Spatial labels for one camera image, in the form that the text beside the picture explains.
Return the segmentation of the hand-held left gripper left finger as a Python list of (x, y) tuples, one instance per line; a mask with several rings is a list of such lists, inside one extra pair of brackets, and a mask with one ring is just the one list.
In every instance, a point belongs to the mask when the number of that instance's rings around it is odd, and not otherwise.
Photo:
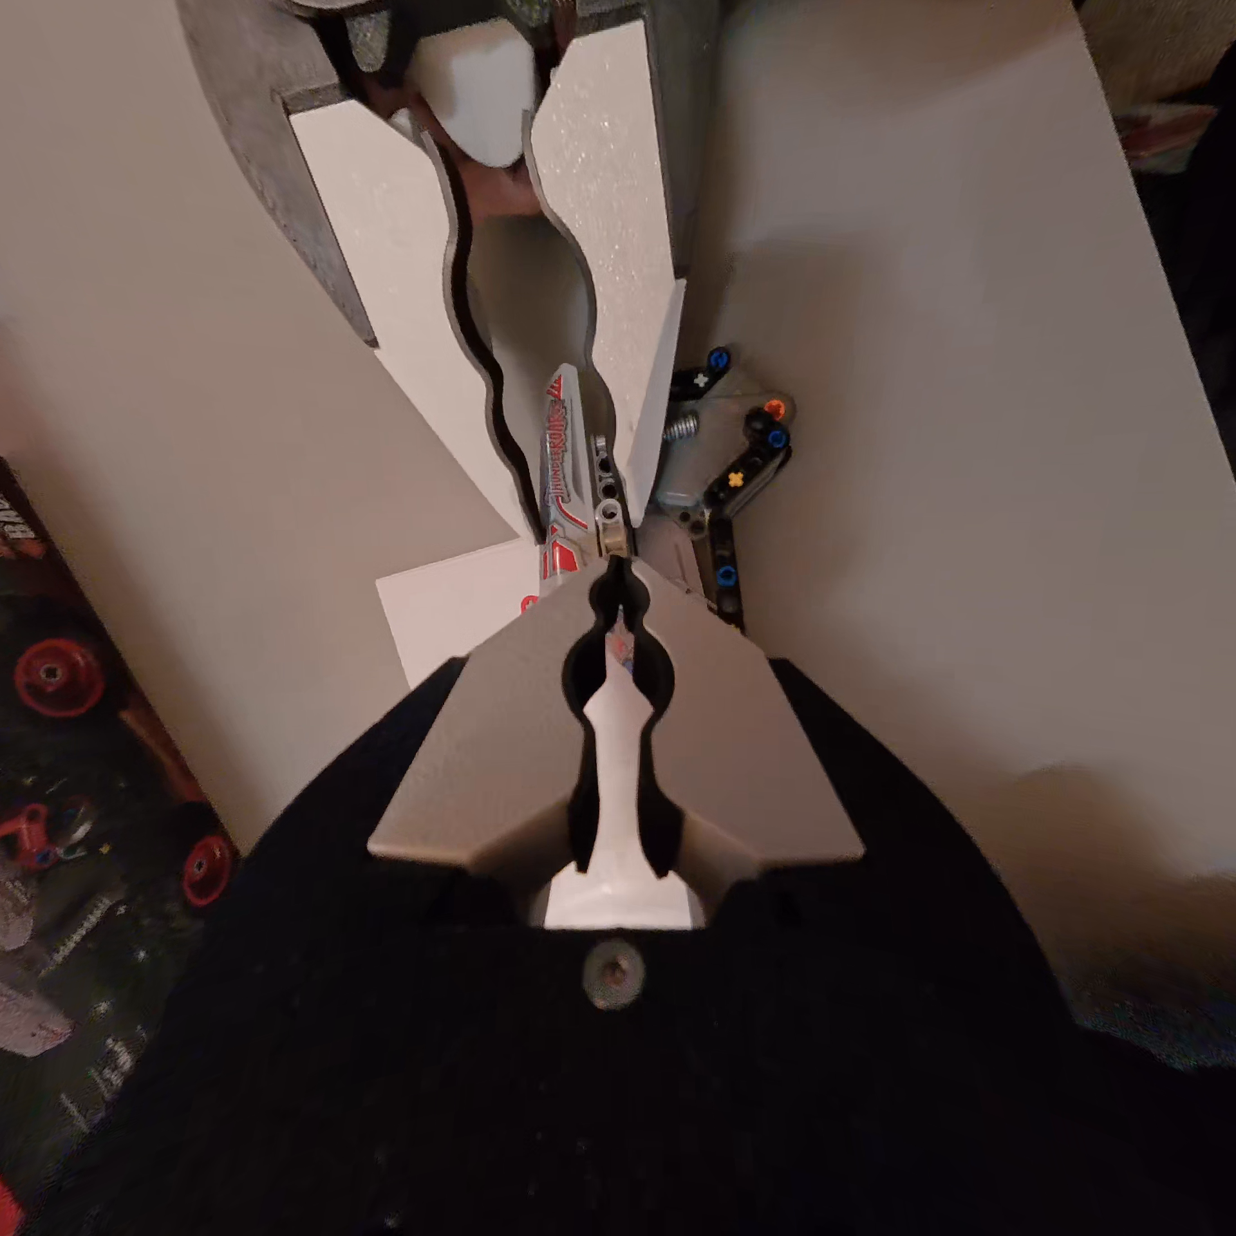
[(594, 821), (572, 823), (591, 728), (566, 698), (568, 654), (596, 622), (605, 562), (576, 572), (464, 659), (367, 840), (380, 859), (471, 874), (589, 868)]

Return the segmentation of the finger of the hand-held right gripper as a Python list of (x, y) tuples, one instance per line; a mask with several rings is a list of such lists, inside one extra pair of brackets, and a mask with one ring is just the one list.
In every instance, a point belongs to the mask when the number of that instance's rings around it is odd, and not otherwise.
[(290, 128), (376, 339), (376, 357), (494, 510), (544, 536), (527, 458), (503, 413), (503, 372), (468, 298), (471, 216), (449, 156), (408, 111), (359, 100)]
[(589, 354), (609, 395), (609, 451), (639, 527), (658, 471), (686, 288), (673, 268), (643, 18), (566, 46), (525, 147), (538, 197), (589, 275)]

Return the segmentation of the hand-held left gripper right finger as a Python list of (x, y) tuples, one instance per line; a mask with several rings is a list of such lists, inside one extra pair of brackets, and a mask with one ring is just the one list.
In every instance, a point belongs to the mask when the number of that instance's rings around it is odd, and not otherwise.
[(770, 659), (641, 559), (620, 568), (637, 637), (637, 831), (652, 872), (736, 883), (848, 863), (863, 842)]

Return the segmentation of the toy brick truck chassis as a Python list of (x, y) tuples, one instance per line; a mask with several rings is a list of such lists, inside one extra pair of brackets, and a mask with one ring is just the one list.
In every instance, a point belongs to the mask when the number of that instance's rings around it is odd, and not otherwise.
[(619, 478), (596, 400), (598, 393), (585, 385), (579, 451), (592, 510), (579, 560), (604, 557), (615, 540), (646, 560), (674, 549), (684, 564), (658, 570), (745, 631), (734, 523), (792, 456), (792, 395), (755, 378), (730, 342), (712, 346), (701, 363), (674, 368), (643, 531), (633, 529), (633, 486)]

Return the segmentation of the grey toy panel red sticker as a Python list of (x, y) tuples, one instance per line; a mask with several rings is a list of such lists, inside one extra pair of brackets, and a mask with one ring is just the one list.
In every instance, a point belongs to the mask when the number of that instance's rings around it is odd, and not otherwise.
[(591, 447), (579, 398), (578, 368), (561, 363), (544, 391), (544, 426), (538, 451), (536, 590), (522, 609), (555, 590), (568, 574), (598, 559)]

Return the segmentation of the person's right hand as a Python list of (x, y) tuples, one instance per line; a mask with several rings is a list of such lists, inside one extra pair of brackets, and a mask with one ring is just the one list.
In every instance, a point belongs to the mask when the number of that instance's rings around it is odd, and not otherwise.
[(488, 165), (468, 154), (454, 160), (471, 223), (494, 217), (535, 217), (542, 214), (523, 158), (510, 165)]

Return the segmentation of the white instruction booklet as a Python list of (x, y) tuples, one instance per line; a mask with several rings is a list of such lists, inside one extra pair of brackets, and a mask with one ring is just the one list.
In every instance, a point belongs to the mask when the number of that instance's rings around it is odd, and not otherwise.
[[(535, 603), (535, 549), (505, 540), (376, 581), (410, 685), (445, 657), (464, 656)], [(637, 756), (652, 708), (632, 678), (633, 643), (607, 637), (607, 678), (585, 704), (596, 736), (598, 833), (587, 872), (568, 863), (542, 896), (550, 930), (689, 930), (701, 909), (684, 881), (656, 876), (637, 836)]]

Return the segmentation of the dark toy truck box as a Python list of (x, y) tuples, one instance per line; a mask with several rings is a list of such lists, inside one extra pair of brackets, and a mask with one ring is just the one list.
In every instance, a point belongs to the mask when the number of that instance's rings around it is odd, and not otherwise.
[(3, 460), (3, 1233), (113, 1105), (238, 866)]

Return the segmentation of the person's dark clothed body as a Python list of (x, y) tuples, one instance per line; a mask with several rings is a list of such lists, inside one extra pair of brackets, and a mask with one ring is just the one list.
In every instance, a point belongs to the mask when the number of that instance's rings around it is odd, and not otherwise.
[(1176, 100), (1211, 104), (1217, 113), (1183, 171), (1133, 173), (1133, 182), (1234, 465), (1234, 81), (1221, 83), (1215, 72)]

